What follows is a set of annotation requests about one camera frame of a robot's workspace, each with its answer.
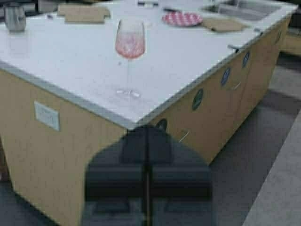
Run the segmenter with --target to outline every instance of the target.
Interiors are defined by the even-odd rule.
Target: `wooden cutting board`
[[[78,4],[60,4],[58,16],[65,16],[67,23],[104,23],[106,16],[111,16],[106,7],[92,7]]]
[[[223,19],[223,18],[204,18],[201,26],[208,28],[214,32],[235,32],[241,31],[248,27],[233,19]]]

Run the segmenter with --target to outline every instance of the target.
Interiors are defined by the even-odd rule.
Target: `metal cup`
[[[26,27],[26,16],[23,6],[15,2],[5,4],[4,20],[10,32],[23,32]]]

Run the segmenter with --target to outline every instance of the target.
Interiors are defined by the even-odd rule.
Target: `red checkered plate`
[[[172,12],[163,16],[162,20],[173,26],[191,27],[201,23],[203,18],[195,13]]]

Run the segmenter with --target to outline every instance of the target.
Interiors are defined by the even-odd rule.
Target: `sink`
[[[247,1],[247,0],[231,0],[224,3],[225,5],[235,6],[242,9],[249,9],[256,12],[260,12],[266,15],[269,15],[281,7],[279,6],[272,6],[269,4],[261,3],[261,2],[254,2],[254,1]]]
[[[280,7],[247,0],[230,0],[203,9],[244,20],[259,21],[277,11]]]

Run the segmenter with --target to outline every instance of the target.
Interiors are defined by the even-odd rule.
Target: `outlet cover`
[[[45,125],[60,131],[59,113],[45,105],[34,101],[36,119]]]

